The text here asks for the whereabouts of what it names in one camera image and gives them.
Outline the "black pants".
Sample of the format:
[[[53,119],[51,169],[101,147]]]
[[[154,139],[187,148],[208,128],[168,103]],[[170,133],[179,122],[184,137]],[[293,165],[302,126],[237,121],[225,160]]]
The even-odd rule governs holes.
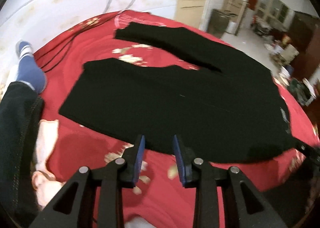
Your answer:
[[[196,70],[87,62],[59,113],[107,136],[172,154],[181,137],[216,163],[272,159],[295,146],[290,114],[270,70],[243,52],[186,28],[130,23],[116,39],[165,50]]]

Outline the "red floral bed blanket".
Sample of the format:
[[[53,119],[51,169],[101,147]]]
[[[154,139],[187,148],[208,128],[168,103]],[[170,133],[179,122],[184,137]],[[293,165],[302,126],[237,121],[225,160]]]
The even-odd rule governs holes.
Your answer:
[[[58,111],[80,77],[86,62],[115,58],[140,67],[177,66],[197,72],[197,65],[155,47],[114,38],[117,28],[130,22],[153,26],[180,27],[179,22],[148,13],[126,11],[109,13],[77,24],[55,37],[35,54],[47,73],[48,84],[42,94],[42,119],[59,121],[59,137],[47,168],[57,181],[66,181],[82,164],[102,167],[120,157],[129,144],[81,126]],[[289,227],[302,225],[318,213],[319,183],[308,170],[306,157],[291,149],[272,160],[240,164],[240,169],[271,204]],[[133,189],[123,191],[124,221],[127,227],[144,221],[155,227],[191,227],[194,190],[178,182],[173,156],[151,150],[145,152],[142,172]]]

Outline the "pink white cloth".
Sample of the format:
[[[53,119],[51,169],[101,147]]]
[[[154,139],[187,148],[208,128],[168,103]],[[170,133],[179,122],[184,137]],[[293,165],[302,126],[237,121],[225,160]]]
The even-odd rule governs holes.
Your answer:
[[[59,121],[40,120],[32,160],[31,184],[35,191],[37,205],[43,210],[65,184],[48,170],[50,159],[59,137]]]

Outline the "floor clutter pile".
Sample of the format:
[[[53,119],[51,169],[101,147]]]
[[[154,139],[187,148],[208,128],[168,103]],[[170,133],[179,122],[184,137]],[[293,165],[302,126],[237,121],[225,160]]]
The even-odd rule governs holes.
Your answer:
[[[277,81],[286,88],[290,85],[293,68],[290,63],[298,55],[297,49],[291,45],[291,39],[281,24],[273,26],[255,18],[251,24],[253,31],[265,38],[265,46],[270,51],[270,59],[278,68]]]

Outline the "black jeans leg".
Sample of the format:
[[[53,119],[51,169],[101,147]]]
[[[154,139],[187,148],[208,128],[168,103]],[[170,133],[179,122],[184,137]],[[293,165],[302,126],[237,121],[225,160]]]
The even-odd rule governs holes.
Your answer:
[[[30,166],[42,110],[43,99],[22,82],[11,83],[1,101],[1,204],[21,227],[39,213]]]

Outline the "dark wooden wardrobe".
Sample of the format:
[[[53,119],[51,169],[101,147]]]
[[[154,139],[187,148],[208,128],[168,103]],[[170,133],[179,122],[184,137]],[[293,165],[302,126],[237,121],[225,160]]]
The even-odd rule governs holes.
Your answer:
[[[296,11],[287,34],[298,51],[290,63],[293,77],[308,79],[319,66],[319,18]]]

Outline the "blue striped sock foot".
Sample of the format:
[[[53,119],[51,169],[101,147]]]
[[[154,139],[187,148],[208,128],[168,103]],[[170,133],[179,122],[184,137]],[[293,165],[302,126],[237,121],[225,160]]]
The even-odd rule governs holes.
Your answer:
[[[32,45],[27,41],[20,41],[16,45],[18,56],[17,82],[29,86],[37,94],[44,91],[47,78],[42,69],[37,65]]]

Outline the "dark ceramic jar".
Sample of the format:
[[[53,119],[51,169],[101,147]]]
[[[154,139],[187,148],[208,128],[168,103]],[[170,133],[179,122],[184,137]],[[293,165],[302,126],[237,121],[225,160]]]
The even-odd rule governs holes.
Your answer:
[[[208,22],[207,33],[221,38],[226,31],[231,16],[218,9],[213,9]]]

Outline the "wooden framed window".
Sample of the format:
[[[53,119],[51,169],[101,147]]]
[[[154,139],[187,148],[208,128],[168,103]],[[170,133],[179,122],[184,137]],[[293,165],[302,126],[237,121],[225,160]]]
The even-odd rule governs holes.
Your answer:
[[[278,21],[284,23],[289,8],[280,0],[258,0],[255,15],[267,23]]]

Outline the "cardboard box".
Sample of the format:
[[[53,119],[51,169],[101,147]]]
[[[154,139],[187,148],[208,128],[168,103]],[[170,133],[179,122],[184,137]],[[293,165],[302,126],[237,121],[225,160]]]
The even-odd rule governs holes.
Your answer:
[[[224,0],[222,11],[231,17],[230,22],[233,23],[231,34],[238,35],[247,6],[248,2],[244,0]]]

